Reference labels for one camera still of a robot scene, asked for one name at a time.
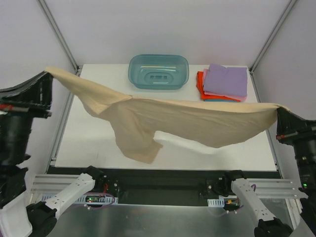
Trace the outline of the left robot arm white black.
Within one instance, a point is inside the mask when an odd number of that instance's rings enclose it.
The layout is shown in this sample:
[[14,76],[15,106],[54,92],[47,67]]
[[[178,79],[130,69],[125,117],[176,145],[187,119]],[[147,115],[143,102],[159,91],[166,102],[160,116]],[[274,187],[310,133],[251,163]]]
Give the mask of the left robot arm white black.
[[53,75],[41,72],[0,91],[0,235],[45,237],[79,197],[104,188],[103,172],[89,166],[64,190],[46,201],[25,204],[26,153],[34,118],[48,118]]

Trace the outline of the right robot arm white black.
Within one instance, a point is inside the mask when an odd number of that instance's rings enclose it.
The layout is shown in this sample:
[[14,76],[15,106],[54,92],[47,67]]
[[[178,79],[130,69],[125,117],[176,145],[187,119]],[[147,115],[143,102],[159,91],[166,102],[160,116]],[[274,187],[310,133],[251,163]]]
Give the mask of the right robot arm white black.
[[[294,149],[301,187],[289,180],[248,180],[241,170],[224,173],[218,195],[236,196],[254,223],[256,237],[314,237],[316,235],[316,122],[284,109],[277,110],[276,139]],[[261,201],[285,199],[294,228],[283,223]]]

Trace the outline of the beige t shirt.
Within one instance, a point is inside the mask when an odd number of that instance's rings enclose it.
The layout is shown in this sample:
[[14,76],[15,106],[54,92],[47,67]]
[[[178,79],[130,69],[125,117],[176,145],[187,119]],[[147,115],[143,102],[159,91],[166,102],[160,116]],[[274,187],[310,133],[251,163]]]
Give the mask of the beige t shirt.
[[105,147],[100,138],[108,122],[119,150],[127,157],[152,163],[162,145],[155,141],[158,131],[192,140],[212,148],[238,144],[269,129],[277,120],[280,104],[190,102],[137,97],[80,78],[65,70],[47,67],[56,80],[82,103],[84,113],[93,117],[83,122],[64,148],[79,158],[99,157]]

